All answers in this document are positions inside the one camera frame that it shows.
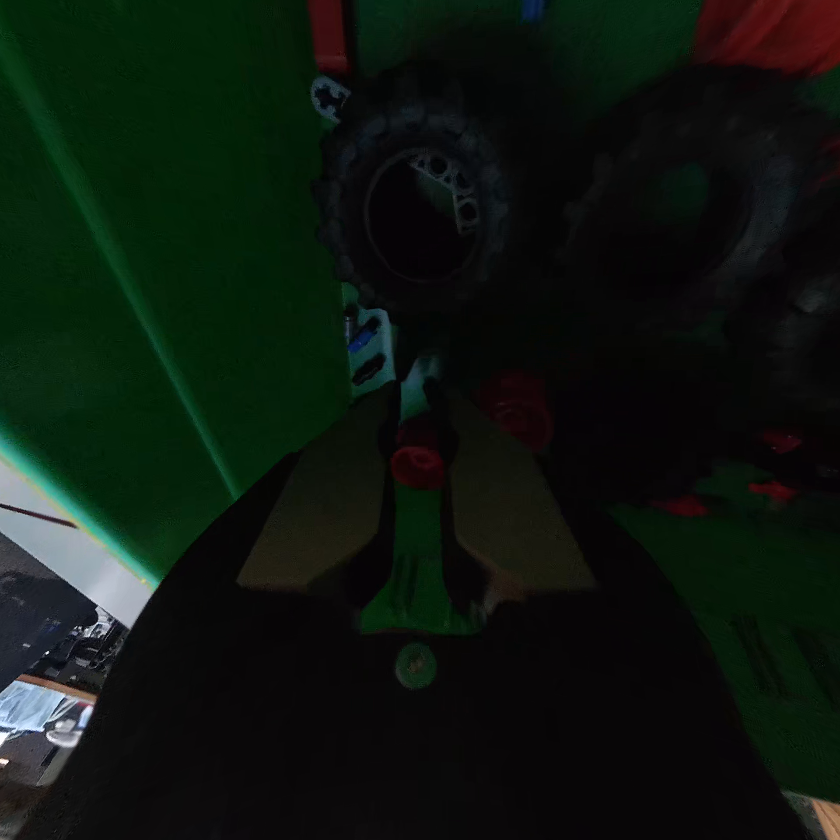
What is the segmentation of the black rubber lego tire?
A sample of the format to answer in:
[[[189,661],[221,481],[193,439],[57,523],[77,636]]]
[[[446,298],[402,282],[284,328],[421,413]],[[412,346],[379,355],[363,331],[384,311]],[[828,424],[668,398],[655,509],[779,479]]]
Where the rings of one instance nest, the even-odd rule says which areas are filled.
[[[565,209],[576,310],[652,331],[739,303],[789,233],[830,128],[794,79],[748,66],[683,66],[614,105]]]
[[[352,85],[312,193],[318,241],[362,306],[444,320],[501,294],[529,226],[507,104],[431,62]]]

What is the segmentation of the grey bent lego beam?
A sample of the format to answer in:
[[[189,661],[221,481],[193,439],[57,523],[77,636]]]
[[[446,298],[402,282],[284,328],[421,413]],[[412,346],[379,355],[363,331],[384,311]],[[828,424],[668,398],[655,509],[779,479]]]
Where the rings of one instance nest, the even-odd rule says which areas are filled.
[[[316,113],[331,123],[340,123],[351,95],[341,82],[320,75],[310,86],[310,98]],[[430,151],[410,153],[401,162],[414,173],[417,190],[436,209],[455,221],[459,237],[477,231],[480,211],[476,191],[460,166]]]

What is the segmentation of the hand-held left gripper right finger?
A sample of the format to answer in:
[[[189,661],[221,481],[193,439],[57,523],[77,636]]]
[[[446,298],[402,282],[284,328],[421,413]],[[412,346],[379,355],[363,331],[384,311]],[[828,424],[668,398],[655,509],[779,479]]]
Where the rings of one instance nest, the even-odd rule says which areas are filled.
[[[423,385],[447,468],[440,528],[452,602],[489,614],[504,602],[597,591],[597,580],[537,459],[467,397]]]

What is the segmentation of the green plastic bin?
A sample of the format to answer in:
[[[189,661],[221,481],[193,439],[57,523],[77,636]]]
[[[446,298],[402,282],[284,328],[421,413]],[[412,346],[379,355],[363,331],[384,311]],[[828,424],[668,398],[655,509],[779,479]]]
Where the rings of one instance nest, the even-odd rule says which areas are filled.
[[[355,2],[357,67],[533,34],[578,122],[682,64],[702,3],[549,2],[529,31],[520,2]],[[124,623],[348,401],[315,70],[306,2],[2,2],[2,468],[81,529],[2,525]],[[768,509],[748,475],[701,485],[731,500],[714,516],[611,513],[697,610],[778,781],[838,802],[838,509]]]

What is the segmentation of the red ribbed lego piece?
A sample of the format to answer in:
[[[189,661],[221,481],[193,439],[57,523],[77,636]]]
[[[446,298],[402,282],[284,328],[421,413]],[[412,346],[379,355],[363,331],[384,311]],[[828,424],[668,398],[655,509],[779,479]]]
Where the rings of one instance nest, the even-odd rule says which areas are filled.
[[[479,410],[503,431],[537,454],[554,434],[554,414],[543,377],[523,370],[500,371],[473,391]]]

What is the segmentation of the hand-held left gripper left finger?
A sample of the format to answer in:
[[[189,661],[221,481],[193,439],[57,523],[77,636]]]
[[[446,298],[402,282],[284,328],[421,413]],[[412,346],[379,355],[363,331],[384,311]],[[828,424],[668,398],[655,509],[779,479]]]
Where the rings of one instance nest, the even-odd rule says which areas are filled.
[[[385,455],[397,383],[364,395],[299,454],[238,574],[251,592],[366,606],[391,574],[393,484]]]

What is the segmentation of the red lego connector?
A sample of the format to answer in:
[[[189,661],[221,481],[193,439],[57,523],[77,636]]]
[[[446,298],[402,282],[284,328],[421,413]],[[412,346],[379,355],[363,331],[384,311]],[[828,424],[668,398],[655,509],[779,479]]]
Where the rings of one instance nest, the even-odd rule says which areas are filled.
[[[351,73],[351,9],[348,1],[307,1],[313,57],[324,74]]]

